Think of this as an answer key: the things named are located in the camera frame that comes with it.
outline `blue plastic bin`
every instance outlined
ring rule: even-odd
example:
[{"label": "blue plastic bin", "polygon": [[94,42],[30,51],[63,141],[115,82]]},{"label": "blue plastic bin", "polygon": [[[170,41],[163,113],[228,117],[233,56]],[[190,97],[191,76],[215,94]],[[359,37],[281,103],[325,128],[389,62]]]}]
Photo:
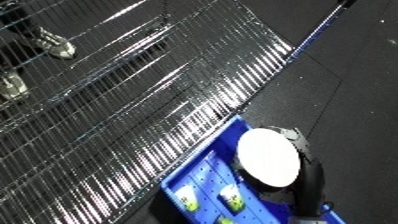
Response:
[{"label": "blue plastic bin", "polygon": [[[288,222],[291,213],[287,205],[259,200],[229,166],[240,136],[249,129],[250,126],[240,116],[235,116],[200,146],[195,157],[162,181],[163,191],[192,223],[213,224],[221,215],[239,224]],[[220,200],[221,189],[229,184],[238,186],[246,204],[239,213],[231,212]],[[185,185],[192,186],[199,201],[200,208],[195,212],[188,211],[175,195]],[[345,223],[334,212],[325,214],[323,218],[329,224]]]}]

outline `sneaker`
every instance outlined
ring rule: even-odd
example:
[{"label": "sneaker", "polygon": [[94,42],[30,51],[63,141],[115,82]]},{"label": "sneaker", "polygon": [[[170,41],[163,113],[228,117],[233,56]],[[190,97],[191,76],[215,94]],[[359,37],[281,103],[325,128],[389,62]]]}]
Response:
[{"label": "sneaker", "polygon": [[0,94],[6,100],[18,100],[28,96],[28,88],[16,69],[0,76]]},{"label": "sneaker", "polygon": [[22,43],[28,47],[40,48],[51,56],[59,59],[73,59],[76,47],[67,39],[52,34],[40,27],[40,35],[36,38],[24,38]]}]

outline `white round object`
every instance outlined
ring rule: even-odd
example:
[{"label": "white round object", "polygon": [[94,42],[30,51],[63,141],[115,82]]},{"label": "white round object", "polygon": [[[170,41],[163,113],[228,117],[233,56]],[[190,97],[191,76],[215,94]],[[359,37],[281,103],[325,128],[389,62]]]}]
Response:
[{"label": "white round object", "polygon": [[250,175],[273,187],[292,184],[300,171],[296,148],[283,135],[269,129],[244,133],[238,142],[238,158]]}]

